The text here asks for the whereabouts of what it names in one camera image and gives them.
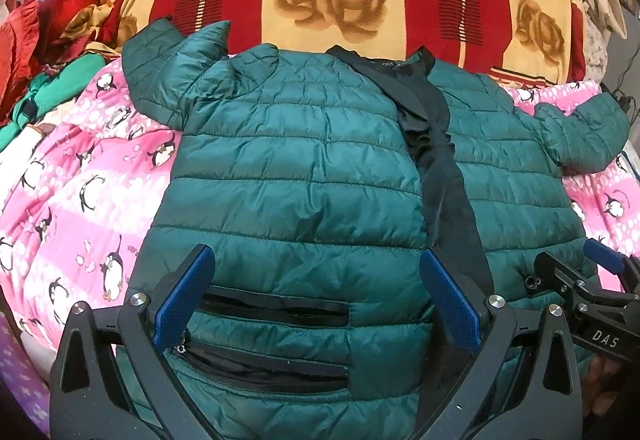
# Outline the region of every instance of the green cloth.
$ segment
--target green cloth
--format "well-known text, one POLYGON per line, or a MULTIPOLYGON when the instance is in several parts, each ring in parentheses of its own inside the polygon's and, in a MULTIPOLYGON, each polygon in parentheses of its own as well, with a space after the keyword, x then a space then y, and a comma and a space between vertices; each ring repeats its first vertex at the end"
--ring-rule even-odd
MULTIPOLYGON (((229 58, 228 30, 220 22, 185 39, 159 20, 124 46, 136 109, 183 132, 129 294, 152 289, 206 243, 217 286, 347 303, 344 327, 200 312, 189 325, 192 338, 231 352, 345 366, 346 390, 248 391, 168 359, 228 439, 408 438, 433 306, 417 269, 430 243, 420 178, 396 107, 327 54, 263 44, 229 58)), ((429 79, 449 105, 456 162, 497 293, 527 308, 552 301, 527 297, 524 285, 542 250, 595 278, 561 166, 598 171, 622 149, 628 121, 609 94, 569 117, 549 105, 530 117, 488 77, 438 61, 429 79)), ((118 362, 149 417, 126 358, 118 362)))
POLYGON ((0 128, 0 151, 13 141, 29 123, 42 119, 62 103, 82 93, 106 61, 99 54, 85 54, 65 66, 60 74, 50 78, 38 74, 31 80, 27 93, 14 105, 11 120, 0 128), (30 119, 22 112, 25 103, 34 102, 37 113, 30 119))

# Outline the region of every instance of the bolt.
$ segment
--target bolt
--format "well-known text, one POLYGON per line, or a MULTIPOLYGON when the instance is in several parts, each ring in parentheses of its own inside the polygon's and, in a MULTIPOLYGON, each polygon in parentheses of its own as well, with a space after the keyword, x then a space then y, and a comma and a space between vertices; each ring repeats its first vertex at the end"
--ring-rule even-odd
POLYGON ((84 301, 78 301, 75 305, 71 307, 71 312, 78 315, 86 310, 86 303, 84 301))
POLYGON ((494 306, 495 308, 502 308, 506 303, 507 302, 501 295, 494 294, 489 296, 489 305, 494 306))
POLYGON ((556 317, 560 317, 562 315, 562 308, 554 303, 553 305, 549 305, 549 312, 556 317))
POLYGON ((146 301, 146 294, 143 294, 142 292, 137 292, 134 295, 131 296, 131 298, 129 299, 129 302, 133 305, 133 306, 140 306, 140 305, 144 305, 146 301))

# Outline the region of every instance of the pink penguin bedsheet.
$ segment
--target pink penguin bedsheet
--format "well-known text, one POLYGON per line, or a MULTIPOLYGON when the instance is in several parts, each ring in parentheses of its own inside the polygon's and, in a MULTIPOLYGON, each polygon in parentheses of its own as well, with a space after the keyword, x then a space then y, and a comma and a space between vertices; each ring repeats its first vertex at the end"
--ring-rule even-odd
POLYGON ((73 303, 122 304, 179 141, 136 112, 120 59, 42 141, 0 216, 0 285, 25 332, 56 349, 73 303))
MULTIPOLYGON (((514 104, 530 115, 540 102, 556 105, 569 115, 578 105, 601 91, 594 81, 537 90, 505 90, 514 104)), ((589 238, 599 240, 620 253, 640 256, 640 186, 631 165, 622 155, 601 173, 567 176, 562 182, 589 238)), ((602 267, 599 267, 598 274, 605 289, 622 291, 616 276, 602 267)))

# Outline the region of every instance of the human hand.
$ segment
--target human hand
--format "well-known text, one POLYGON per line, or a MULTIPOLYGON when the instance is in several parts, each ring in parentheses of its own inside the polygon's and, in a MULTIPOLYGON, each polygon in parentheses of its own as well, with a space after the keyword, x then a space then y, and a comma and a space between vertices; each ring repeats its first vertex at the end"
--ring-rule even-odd
POLYGON ((607 383, 620 371, 622 366, 614 360, 593 357, 589 372, 582 380, 582 415, 590 413, 603 416, 618 396, 617 391, 606 389, 607 383))

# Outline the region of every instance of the jacket pocket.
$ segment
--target jacket pocket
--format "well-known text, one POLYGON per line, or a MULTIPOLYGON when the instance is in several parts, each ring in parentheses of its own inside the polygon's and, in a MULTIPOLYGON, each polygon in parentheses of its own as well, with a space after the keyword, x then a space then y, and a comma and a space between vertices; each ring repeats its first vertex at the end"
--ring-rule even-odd
POLYGON ((261 294, 211 285, 198 309, 214 315, 305 327, 342 327, 349 324, 349 306, 346 303, 261 294))
POLYGON ((346 367, 324 362, 278 359, 186 338, 174 348, 195 370, 229 386, 265 393, 310 394, 344 390, 346 367))

